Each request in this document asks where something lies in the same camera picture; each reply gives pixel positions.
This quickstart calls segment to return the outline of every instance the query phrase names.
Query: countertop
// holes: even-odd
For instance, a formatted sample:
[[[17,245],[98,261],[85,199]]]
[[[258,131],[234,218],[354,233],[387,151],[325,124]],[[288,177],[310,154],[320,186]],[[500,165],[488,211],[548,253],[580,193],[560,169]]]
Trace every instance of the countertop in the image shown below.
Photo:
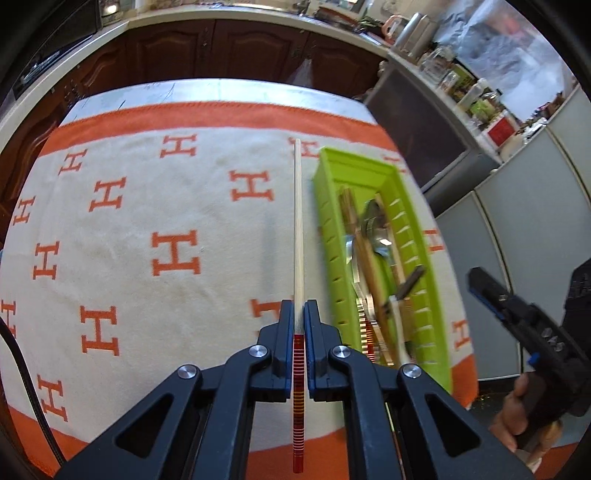
[[[178,102],[248,102],[306,108],[376,125],[364,104],[309,88],[239,79],[187,79],[103,92],[74,105],[61,125],[102,113]]]
[[[388,55],[388,49],[368,35],[350,33],[309,17],[300,17],[287,12],[279,12],[258,7],[184,5],[182,7],[141,13],[135,17],[126,18],[116,24],[101,29],[93,37],[78,46],[72,51],[72,53],[60,60],[44,75],[37,79],[37,81],[29,87],[29,89],[11,106],[10,110],[0,120],[0,151],[4,149],[4,146],[6,146],[13,133],[33,107],[35,107],[41,98],[50,91],[65,74],[114,38],[132,28],[181,20],[205,19],[250,20],[284,25],[286,27],[301,28],[302,30],[347,42],[383,58],[386,58]]]

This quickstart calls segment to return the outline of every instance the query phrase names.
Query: tablecloth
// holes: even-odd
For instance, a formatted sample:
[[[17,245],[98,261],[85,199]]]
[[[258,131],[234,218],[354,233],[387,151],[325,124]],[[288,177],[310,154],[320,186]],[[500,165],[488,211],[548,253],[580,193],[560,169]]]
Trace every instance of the tablecloth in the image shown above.
[[[311,109],[185,102],[74,121],[27,178],[0,268],[2,317],[69,458],[179,365],[255,343],[293,295],[293,141],[303,143],[305,295],[330,322],[311,178],[328,145],[398,166],[430,245],[454,396],[476,395],[472,344],[433,216],[378,126]],[[5,345],[5,393],[29,458],[53,459]],[[300,479],[347,477],[342,412],[306,401]],[[291,473],[291,403],[258,404],[248,476]]]

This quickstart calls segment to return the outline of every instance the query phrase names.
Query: cutlery tray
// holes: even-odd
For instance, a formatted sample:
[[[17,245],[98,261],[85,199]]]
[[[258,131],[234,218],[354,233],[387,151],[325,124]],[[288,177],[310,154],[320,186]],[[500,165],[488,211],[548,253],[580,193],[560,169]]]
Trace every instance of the cutlery tray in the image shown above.
[[[313,181],[324,243],[333,324],[338,327],[343,342],[361,351],[356,296],[352,275],[346,264],[345,226],[339,207],[339,193],[343,187],[349,187],[355,196],[359,216],[365,210],[365,203],[374,198],[376,193],[380,194],[405,276],[408,277],[417,265],[421,264],[426,268],[425,274],[410,294],[415,356],[417,363],[451,393],[446,326],[441,313],[437,284],[422,229],[398,169],[378,160],[324,147],[320,150],[320,162]],[[383,275],[384,271],[378,260],[372,260],[376,279],[386,292],[388,280]],[[389,330],[392,338],[396,338],[397,332],[391,319]]]

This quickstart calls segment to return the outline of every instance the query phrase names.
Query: dark wood cabinet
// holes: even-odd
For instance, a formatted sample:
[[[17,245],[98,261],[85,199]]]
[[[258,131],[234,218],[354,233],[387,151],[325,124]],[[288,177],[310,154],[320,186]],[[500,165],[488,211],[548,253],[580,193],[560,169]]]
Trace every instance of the dark wood cabinet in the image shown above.
[[[378,81],[383,58],[334,38],[311,33],[304,52],[312,59],[312,82],[317,90],[353,97]]]
[[[0,241],[4,243],[22,187],[47,138],[84,97],[128,85],[125,39],[100,48],[35,105],[0,154]]]
[[[0,155],[0,241],[4,243],[12,212],[33,163],[50,133],[66,114],[63,98],[49,92],[27,115]]]
[[[88,97],[129,85],[125,53],[125,39],[118,37],[78,65],[74,77],[80,96]]]
[[[282,25],[218,20],[211,72],[219,78],[284,82],[301,64],[308,35]]]
[[[214,24],[214,20],[188,20],[129,31],[130,84],[209,76]]]

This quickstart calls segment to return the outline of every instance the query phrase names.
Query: red striped marking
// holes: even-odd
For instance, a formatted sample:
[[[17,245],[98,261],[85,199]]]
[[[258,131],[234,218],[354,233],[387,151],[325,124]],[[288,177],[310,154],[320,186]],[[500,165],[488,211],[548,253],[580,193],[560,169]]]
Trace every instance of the red striped marking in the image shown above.
[[[304,336],[294,335],[293,471],[304,471]]]

